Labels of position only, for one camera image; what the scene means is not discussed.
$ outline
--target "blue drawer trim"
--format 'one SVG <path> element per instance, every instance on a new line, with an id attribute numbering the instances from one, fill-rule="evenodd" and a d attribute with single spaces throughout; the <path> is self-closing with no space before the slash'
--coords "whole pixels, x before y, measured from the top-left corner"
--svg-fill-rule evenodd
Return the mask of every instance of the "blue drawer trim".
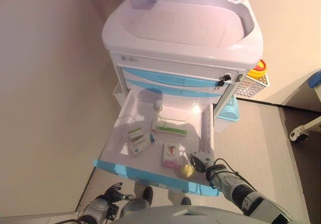
<path id="1" fill-rule="evenodd" d="M 179 88 L 173 88 L 173 87 L 166 87 L 166 86 L 159 86 L 154 85 L 146 82 L 139 82 L 134 80 L 125 79 L 127 82 L 130 82 L 132 84 L 135 84 L 136 86 L 146 88 L 152 92 L 157 93 L 164 93 L 169 95 L 175 95 L 175 96 L 184 96 L 184 97 L 218 97 L 221 96 L 221 94 L 215 94 L 215 93 L 209 93 L 209 92 L 196 92 L 191 90 L 185 90 L 185 89 L 179 89 Z"/>
<path id="2" fill-rule="evenodd" d="M 174 86 L 185 86 L 185 87 L 216 87 L 217 82 L 196 79 L 192 77 L 181 77 L 165 73 L 149 72 L 144 70 L 137 70 L 131 68 L 123 68 L 126 72 L 133 75 L 148 79 L 150 81 L 159 82 Z"/>
<path id="3" fill-rule="evenodd" d="M 155 174 L 148 171 L 138 170 L 124 165 L 113 164 L 107 161 L 94 160 L 93 165 L 99 169 L 108 171 L 124 178 L 138 181 L 146 185 L 153 185 L 166 189 L 180 190 L 184 193 L 197 195 L 218 196 L 219 191 L 207 185 L 196 184 L 181 179 Z"/>

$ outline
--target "white drawer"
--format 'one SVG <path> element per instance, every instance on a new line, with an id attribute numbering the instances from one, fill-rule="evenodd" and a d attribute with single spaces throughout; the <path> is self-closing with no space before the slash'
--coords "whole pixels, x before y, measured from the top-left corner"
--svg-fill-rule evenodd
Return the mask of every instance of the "white drawer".
<path id="1" fill-rule="evenodd" d="M 146 58 L 135 55 L 109 52 L 110 57 L 117 67 L 128 67 L 145 71 L 157 71 L 175 74 L 184 77 L 194 77 L 204 80 L 220 81 L 226 74 L 231 76 L 228 84 L 233 84 L 239 73 L 246 71 L 234 68 L 206 66 L 191 62 L 174 61 L 167 59 Z"/>
<path id="2" fill-rule="evenodd" d="M 163 100 L 163 110 L 156 112 L 153 105 Z M 130 130 L 142 128 L 143 133 L 150 131 L 152 120 L 160 117 L 184 120 L 188 123 L 187 136 L 179 137 L 153 133 L 156 144 L 134 156 L 128 149 Z M 143 182 L 168 189 L 181 190 L 201 195 L 217 196 L 205 179 L 204 174 L 195 172 L 191 179 L 180 177 L 180 169 L 162 166 L 163 146 L 165 143 L 180 144 L 180 160 L 194 151 L 203 150 L 214 155 L 213 105 L 191 99 L 158 94 L 149 90 L 130 91 L 114 129 L 101 154 L 94 162 L 97 168 L 121 175 L 134 181 Z"/>
<path id="3" fill-rule="evenodd" d="M 159 86 L 166 86 L 166 87 L 173 87 L 173 88 L 179 88 L 179 89 L 184 89 L 184 90 L 189 90 L 189 91 L 197 91 L 197 92 L 206 92 L 206 93 L 213 93 L 221 96 L 228 84 L 224 84 L 224 86 L 217 86 L 217 82 L 213 82 L 213 86 L 211 87 L 193 87 L 193 86 L 180 86 L 180 85 L 173 85 L 173 84 L 165 84 L 159 81 L 152 81 L 146 78 L 142 78 L 139 76 L 136 76 L 134 74 L 131 74 L 127 72 L 125 69 L 122 70 L 123 76 L 125 81 L 127 80 L 133 80 L 133 81 L 138 81 L 138 82 L 144 82 L 144 83 L 149 83 L 149 84 L 156 84 Z"/>
<path id="4" fill-rule="evenodd" d="M 184 92 L 187 92 L 187 93 L 196 93 L 198 94 L 198 92 L 193 92 L 193 91 L 186 91 L 186 90 L 183 90 L 183 89 L 173 89 L 173 88 L 167 88 L 165 87 L 166 89 L 164 89 L 163 86 L 160 86 L 160 85 L 154 85 L 154 86 L 144 86 L 144 87 L 141 87 L 139 85 L 137 85 L 139 83 L 132 83 L 131 81 L 126 81 L 126 85 L 129 89 L 131 90 L 134 90 L 134 91 L 143 91 L 143 90 L 146 90 L 146 89 L 151 89 L 153 92 L 166 92 L 167 89 L 170 89 L 171 91 L 171 94 L 164 94 L 163 96 L 172 96 L 174 97 L 175 99 L 181 99 L 182 101 L 190 101 L 190 102 L 203 102 L 203 103 L 208 103 L 208 104 L 211 104 L 211 103 L 217 103 L 219 101 L 219 99 L 221 98 L 221 95 L 216 95 L 216 96 L 204 96 L 204 97 L 192 97 L 192 96 L 181 96 L 180 94 L 183 94 Z"/>

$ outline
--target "wire basket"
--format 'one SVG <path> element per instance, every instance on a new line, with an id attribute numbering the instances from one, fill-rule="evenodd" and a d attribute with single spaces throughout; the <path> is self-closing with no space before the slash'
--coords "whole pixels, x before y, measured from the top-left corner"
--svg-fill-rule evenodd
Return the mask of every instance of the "wire basket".
<path id="1" fill-rule="evenodd" d="M 238 85 L 235 95 L 241 97 L 253 97 L 259 91 L 261 91 L 265 87 L 269 87 L 270 82 L 267 77 L 267 73 L 265 73 L 260 79 L 256 80 L 252 77 L 246 76 L 245 79 Z"/>

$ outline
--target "wall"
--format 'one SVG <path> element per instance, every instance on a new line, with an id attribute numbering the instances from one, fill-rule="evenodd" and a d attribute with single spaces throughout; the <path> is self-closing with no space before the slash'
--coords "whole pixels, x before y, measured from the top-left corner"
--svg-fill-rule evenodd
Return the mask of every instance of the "wall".
<path id="1" fill-rule="evenodd" d="M 304 83 L 321 68 L 320 0 L 249 0 L 264 37 L 270 88 L 255 100 L 321 110 Z"/>
<path id="2" fill-rule="evenodd" d="M 119 112 L 103 22 L 91 0 L 0 16 L 0 216 L 74 211 Z"/>

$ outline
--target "yellow lid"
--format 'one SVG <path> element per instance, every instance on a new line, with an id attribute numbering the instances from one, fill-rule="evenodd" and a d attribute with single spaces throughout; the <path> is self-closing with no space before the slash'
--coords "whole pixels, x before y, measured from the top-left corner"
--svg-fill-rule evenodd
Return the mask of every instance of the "yellow lid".
<path id="1" fill-rule="evenodd" d="M 260 60 L 256 67 L 251 69 L 247 75 L 249 77 L 255 78 L 255 79 L 260 79 L 265 73 L 266 73 L 267 67 L 266 64 L 263 60 Z"/>
<path id="2" fill-rule="evenodd" d="M 184 165 L 181 168 L 181 174 L 184 178 L 189 178 L 194 173 L 192 165 Z"/>

